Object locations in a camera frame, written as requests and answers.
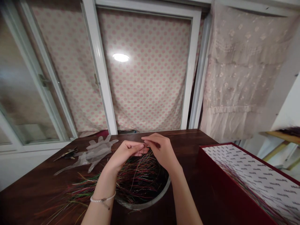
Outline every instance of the clear plastic glove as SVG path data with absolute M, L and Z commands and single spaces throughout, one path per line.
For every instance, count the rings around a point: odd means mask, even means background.
M 103 159 L 106 155 L 111 153 L 111 147 L 114 143 L 118 142 L 118 140 L 113 140 L 110 142 L 111 135 L 108 135 L 105 141 L 103 140 L 103 137 L 98 138 L 98 143 L 96 143 L 94 140 L 91 140 L 90 146 L 87 147 L 86 152 L 78 152 L 74 154 L 74 156 L 79 156 L 78 160 L 76 163 L 74 163 L 71 166 L 68 166 L 54 175 L 58 175 L 62 171 L 77 167 L 77 166 L 82 166 L 82 165 L 88 165 L 91 164 L 90 168 L 88 169 L 88 173 L 90 173 L 95 165 L 97 165 L 101 159 Z
M 56 172 L 54 175 L 56 176 L 56 175 L 60 174 L 62 171 L 72 169 L 72 168 L 77 167 L 77 166 L 87 165 L 87 164 L 90 164 L 90 163 L 87 161 L 86 153 L 84 152 L 81 156 L 78 157 L 78 160 L 77 160 L 76 163 L 74 163 L 71 166 L 68 166 L 66 168 L 61 169 L 60 171 Z

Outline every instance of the wrist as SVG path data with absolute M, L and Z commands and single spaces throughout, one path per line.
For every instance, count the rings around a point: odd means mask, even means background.
M 180 163 L 177 161 L 170 169 L 167 170 L 170 177 L 175 176 L 179 173 L 183 172 L 182 166 Z
M 117 168 L 113 168 L 113 167 L 106 165 L 103 168 L 101 174 L 109 175 L 109 176 L 117 176 L 118 172 L 119 172 L 119 170 Z

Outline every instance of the hand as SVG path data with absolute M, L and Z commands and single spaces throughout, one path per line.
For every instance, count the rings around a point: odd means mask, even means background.
M 144 143 L 123 141 L 120 147 L 107 162 L 104 169 L 119 172 L 130 156 L 141 156 L 142 154 L 146 154 L 148 151 L 149 148 L 147 148 Z
M 168 171 L 169 174 L 181 167 L 175 156 L 169 138 L 158 133 L 154 133 L 148 137 L 142 137 L 142 139 L 150 146 L 158 162 Z

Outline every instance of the scissors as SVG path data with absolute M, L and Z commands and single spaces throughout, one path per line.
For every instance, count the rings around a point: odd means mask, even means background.
M 60 158 L 71 158 L 71 159 L 75 159 L 73 157 L 73 154 L 78 152 L 78 150 L 76 149 L 77 147 L 73 148 L 73 149 L 69 149 L 69 151 L 67 153 L 62 154 L 60 157 L 58 157 L 57 159 L 53 160 L 54 162 Z

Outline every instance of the finger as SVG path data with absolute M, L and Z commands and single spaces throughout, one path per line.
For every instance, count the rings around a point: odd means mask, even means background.
M 135 154 L 133 154 L 133 155 L 131 155 L 131 156 L 142 156 L 143 154 L 141 154 L 141 153 L 135 153 Z
M 140 142 L 133 142 L 133 141 L 124 141 L 124 144 L 128 147 L 128 148 L 132 148 L 134 146 L 137 146 L 139 144 L 144 144 L 144 143 L 140 143 Z
M 139 150 L 137 153 L 142 153 L 142 154 L 146 154 L 146 153 L 148 153 L 148 151 L 149 151 L 149 148 L 143 148 L 142 150 Z
M 140 143 L 139 145 L 131 147 L 128 150 L 129 150 L 130 154 L 132 155 L 132 154 L 137 153 L 138 151 L 142 150 L 143 148 L 145 148 L 145 145 Z
M 148 141 L 148 140 L 145 140 L 144 142 L 150 146 L 154 155 L 159 152 L 159 149 L 156 147 L 155 143 L 153 143 L 152 141 Z
M 158 144 L 162 144 L 163 143 L 163 138 L 159 137 L 159 136 L 148 136 L 148 137 L 142 137 L 142 140 L 147 140 L 147 141 L 152 141 L 152 142 L 156 142 Z

